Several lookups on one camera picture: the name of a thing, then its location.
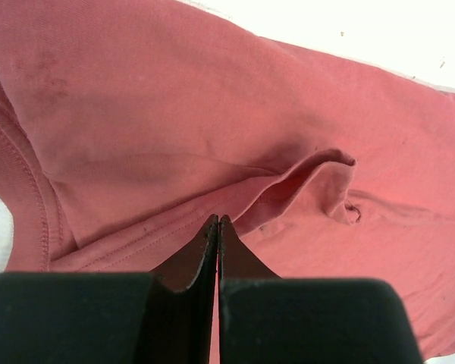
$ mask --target garment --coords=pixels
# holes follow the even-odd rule
[[[424,357],[455,352],[455,95],[376,67],[173,0],[0,0],[0,197],[9,271],[148,271],[227,214],[281,276],[389,282]]]

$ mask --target red cloth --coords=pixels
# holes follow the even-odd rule
[[[455,352],[455,95],[375,67],[172,0],[0,0],[0,197],[8,270],[150,270],[228,214],[282,276],[386,280],[424,357]]]

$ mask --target white surface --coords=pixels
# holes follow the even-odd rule
[[[182,0],[259,36],[378,65],[455,90],[455,0]],[[13,222],[0,201],[0,271]],[[452,356],[428,364],[455,364]]]

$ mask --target pink fabric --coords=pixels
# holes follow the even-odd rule
[[[0,0],[0,197],[8,270],[150,270],[228,214],[282,276],[386,280],[424,357],[455,352],[455,95],[375,67],[172,0]]]

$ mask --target folded fabric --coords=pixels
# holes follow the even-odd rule
[[[455,95],[376,67],[173,0],[0,0],[0,197],[10,271],[148,271],[228,214],[281,276],[386,280],[425,359],[455,352]]]

